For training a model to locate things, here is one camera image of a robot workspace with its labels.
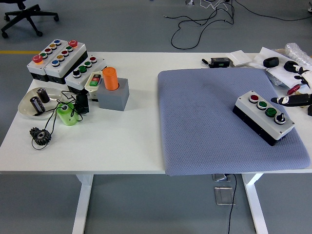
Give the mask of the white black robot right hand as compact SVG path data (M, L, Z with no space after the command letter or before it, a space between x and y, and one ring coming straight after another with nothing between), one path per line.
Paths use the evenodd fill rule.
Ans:
M298 73L294 76L295 79L301 80L302 84L306 84L310 90L312 89L312 72L306 70L302 66L298 65L294 61L287 61L284 65L284 69L288 72ZM298 94L290 96L290 90L288 91L288 96L286 97L273 97L271 102L280 104L287 107L295 106L309 106L308 115L312 115L312 95L311 94Z

